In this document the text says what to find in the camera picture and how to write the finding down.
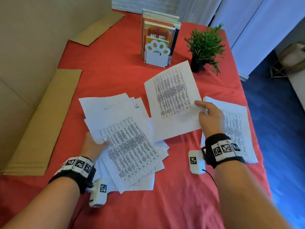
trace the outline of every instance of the baseboard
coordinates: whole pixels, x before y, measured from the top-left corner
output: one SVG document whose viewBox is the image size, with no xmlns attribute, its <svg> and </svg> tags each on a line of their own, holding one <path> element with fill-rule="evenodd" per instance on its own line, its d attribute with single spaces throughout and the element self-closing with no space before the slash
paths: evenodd
<svg viewBox="0 0 305 229">
<path fill-rule="evenodd" d="M 238 73 L 238 74 L 239 74 L 240 80 L 243 81 L 243 82 L 245 82 L 245 81 L 249 78 L 248 75 L 243 75 L 243 74 L 241 74 L 241 73 Z"/>
</svg>

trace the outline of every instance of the person's right arm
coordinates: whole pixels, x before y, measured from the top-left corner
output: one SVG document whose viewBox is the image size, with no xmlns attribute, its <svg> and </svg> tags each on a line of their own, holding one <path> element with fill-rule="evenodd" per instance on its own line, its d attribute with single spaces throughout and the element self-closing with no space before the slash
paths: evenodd
<svg viewBox="0 0 305 229">
<path fill-rule="evenodd" d="M 208 114 L 199 114 L 205 138 L 224 133 L 223 112 L 212 103 L 195 101 L 195 104 L 208 110 Z M 291 228 L 242 162 L 229 161 L 217 165 L 215 181 L 227 229 Z"/>
</svg>

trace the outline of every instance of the floor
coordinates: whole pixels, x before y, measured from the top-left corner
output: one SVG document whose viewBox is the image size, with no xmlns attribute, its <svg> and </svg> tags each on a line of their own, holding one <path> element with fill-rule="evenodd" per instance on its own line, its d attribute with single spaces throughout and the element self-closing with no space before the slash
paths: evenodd
<svg viewBox="0 0 305 229">
<path fill-rule="evenodd" d="M 270 79 L 271 52 L 242 82 L 273 200 L 295 228 L 305 228 L 305 113 L 287 78 Z"/>
</svg>

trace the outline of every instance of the book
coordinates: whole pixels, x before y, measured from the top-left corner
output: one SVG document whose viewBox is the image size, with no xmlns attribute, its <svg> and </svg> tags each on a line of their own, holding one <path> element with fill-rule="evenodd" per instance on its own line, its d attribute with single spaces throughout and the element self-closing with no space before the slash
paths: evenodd
<svg viewBox="0 0 305 229">
<path fill-rule="evenodd" d="M 142 37 L 141 37 L 141 56 L 146 61 L 145 45 L 150 43 L 153 38 L 158 42 L 165 42 L 166 46 L 171 50 L 168 59 L 168 65 L 173 56 L 173 50 L 178 37 L 181 23 L 179 17 L 164 14 L 151 10 L 142 10 Z"/>
<path fill-rule="evenodd" d="M 242 157 L 248 163 L 257 163 L 254 152 L 248 112 L 245 106 L 232 104 L 224 101 L 212 99 L 208 96 L 203 101 L 215 104 L 224 114 L 224 132 L 238 144 L 242 152 Z M 202 133 L 200 147 L 205 146 L 205 137 Z"/>
</svg>

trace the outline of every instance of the cardboard strip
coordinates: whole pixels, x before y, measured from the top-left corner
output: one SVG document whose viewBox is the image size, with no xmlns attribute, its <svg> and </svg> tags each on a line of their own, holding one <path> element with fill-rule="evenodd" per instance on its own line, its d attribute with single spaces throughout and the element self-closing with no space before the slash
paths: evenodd
<svg viewBox="0 0 305 229">
<path fill-rule="evenodd" d="M 4 174 L 44 175 L 81 72 L 56 70 Z"/>
<path fill-rule="evenodd" d="M 70 40 L 84 46 L 89 46 L 124 16 L 122 13 L 111 11 L 108 15 L 91 24 Z"/>
</svg>

